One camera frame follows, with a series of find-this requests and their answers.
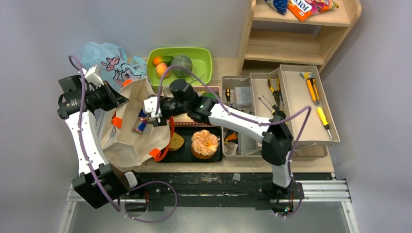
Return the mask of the netted green melon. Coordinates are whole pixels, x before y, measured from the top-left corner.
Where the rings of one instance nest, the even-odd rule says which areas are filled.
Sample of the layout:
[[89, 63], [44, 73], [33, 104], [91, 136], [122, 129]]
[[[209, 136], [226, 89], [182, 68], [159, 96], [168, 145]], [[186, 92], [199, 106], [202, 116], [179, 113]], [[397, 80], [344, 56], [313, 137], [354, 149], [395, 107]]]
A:
[[[190, 70], [205, 83], [208, 83], [210, 80], [210, 65], [208, 61], [199, 56], [177, 55], [174, 57], [171, 66], [184, 67], [185, 69]], [[184, 79], [188, 83], [199, 84], [196, 78], [191, 76], [182, 68], [172, 68], [171, 75], [171, 80]]]

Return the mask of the orange green mango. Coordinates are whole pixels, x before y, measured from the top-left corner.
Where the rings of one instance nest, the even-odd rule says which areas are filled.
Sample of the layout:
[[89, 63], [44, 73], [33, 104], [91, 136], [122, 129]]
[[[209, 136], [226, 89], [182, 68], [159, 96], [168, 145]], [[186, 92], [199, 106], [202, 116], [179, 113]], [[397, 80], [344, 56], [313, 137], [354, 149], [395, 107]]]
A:
[[156, 58], [153, 59], [153, 65], [157, 66], [161, 63], [165, 63], [166, 66], [170, 66], [172, 61], [173, 61], [174, 57], [170, 56], [170, 55], [165, 55], [165, 56], [158, 56]]

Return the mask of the small blue snack packet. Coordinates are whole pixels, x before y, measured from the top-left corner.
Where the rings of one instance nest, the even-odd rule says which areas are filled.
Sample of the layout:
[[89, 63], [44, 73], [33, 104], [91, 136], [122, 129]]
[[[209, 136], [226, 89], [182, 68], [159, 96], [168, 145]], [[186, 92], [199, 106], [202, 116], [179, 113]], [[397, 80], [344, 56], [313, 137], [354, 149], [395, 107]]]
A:
[[132, 132], [142, 134], [148, 124], [147, 114], [143, 109], [140, 110], [134, 125], [132, 126]]

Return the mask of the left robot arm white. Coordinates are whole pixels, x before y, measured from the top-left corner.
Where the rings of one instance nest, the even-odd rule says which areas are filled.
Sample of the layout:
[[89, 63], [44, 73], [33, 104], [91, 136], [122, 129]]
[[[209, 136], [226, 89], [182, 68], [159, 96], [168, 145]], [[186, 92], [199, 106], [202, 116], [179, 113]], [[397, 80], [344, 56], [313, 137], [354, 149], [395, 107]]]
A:
[[128, 194], [143, 196], [145, 185], [134, 172], [123, 172], [105, 159], [97, 132], [96, 110], [110, 111], [125, 104], [128, 98], [115, 91], [98, 75], [69, 76], [59, 80], [63, 94], [58, 99], [58, 116], [72, 134], [79, 162], [79, 176], [72, 180], [74, 190], [93, 208]]

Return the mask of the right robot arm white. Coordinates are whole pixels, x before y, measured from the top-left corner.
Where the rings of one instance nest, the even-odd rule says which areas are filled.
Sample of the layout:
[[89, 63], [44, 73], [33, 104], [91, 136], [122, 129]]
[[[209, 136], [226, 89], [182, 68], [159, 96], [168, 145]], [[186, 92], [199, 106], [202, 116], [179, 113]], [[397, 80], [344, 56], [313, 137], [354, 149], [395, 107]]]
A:
[[173, 116], [187, 114], [197, 123], [224, 127], [254, 139], [262, 144], [261, 156], [271, 164], [273, 192], [283, 198], [292, 191], [290, 156], [293, 136], [286, 120], [279, 115], [258, 117], [227, 107], [220, 99], [200, 96], [192, 85], [179, 79], [169, 85], [172, 97], [150, 95], [143, 101], [143, 111], [163, 126]]

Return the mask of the beige canvas tote bag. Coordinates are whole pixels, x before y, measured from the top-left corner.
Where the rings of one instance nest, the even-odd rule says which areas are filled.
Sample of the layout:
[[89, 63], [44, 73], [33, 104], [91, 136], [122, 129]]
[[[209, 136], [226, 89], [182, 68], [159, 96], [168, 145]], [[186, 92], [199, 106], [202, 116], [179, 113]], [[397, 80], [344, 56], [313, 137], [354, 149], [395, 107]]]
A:
[[119, 93], [129, 101], [104, 113], [101, 145], [106, 160], [127, 172], [152, 159], [150, 152], [154, 149], [163, 150], [170, 142], [171, 131], [169, 125], [154, 127], [150, 124], [143, 133], [132, 131], [143, 101], [154, 93], [147, 79], [132, 81]]

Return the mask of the light blue plastic grocery bag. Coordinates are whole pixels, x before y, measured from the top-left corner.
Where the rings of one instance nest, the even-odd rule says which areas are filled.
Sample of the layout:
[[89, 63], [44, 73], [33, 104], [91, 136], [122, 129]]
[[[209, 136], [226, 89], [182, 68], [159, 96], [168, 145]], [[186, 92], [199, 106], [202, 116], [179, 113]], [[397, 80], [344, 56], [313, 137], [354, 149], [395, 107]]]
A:
[[124, 48], [111, 43], [88, 42], [83, 47], [80, 62], [85, 69], [97, 66], [100, 77], [112, 87], [121, 88], [127, 80], [147, 76], [147, 64], [142, 58], [129, 58]]

